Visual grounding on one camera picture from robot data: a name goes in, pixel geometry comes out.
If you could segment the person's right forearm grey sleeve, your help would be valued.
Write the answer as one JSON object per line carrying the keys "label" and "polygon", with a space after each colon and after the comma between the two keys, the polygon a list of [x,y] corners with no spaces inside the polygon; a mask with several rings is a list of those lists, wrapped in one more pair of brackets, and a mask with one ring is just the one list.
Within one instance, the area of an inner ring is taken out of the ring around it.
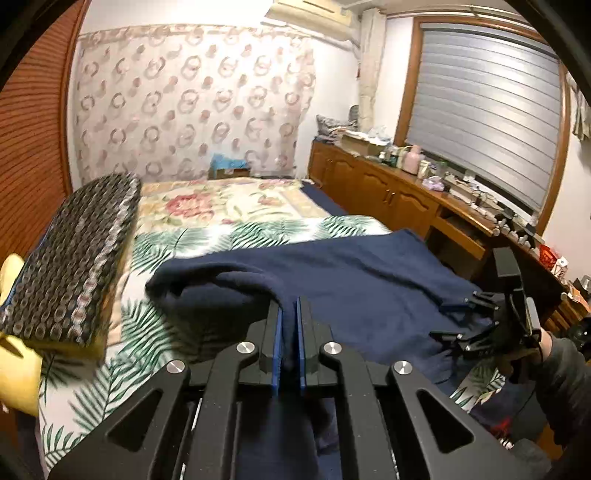
{"label": "person's right forearm grey sleeve", "polygon": [[568,447],[590,429],[590,366],[575,344],[549,334],[549,355],[539,365],[536,395],[557,445]]}

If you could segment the person's right hand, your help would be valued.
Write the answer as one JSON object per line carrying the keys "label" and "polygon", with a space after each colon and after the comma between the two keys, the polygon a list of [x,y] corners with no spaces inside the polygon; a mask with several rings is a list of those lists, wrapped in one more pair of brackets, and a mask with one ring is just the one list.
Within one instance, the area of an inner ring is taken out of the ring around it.
{"label": "person's right hand", "polygon": [[542,329],[540,341],[536,347],[528,347],[498,357],[496,366],[499,372],[513,384],[533,381],[539,367],[550,357],[552,347],[552,335]]}

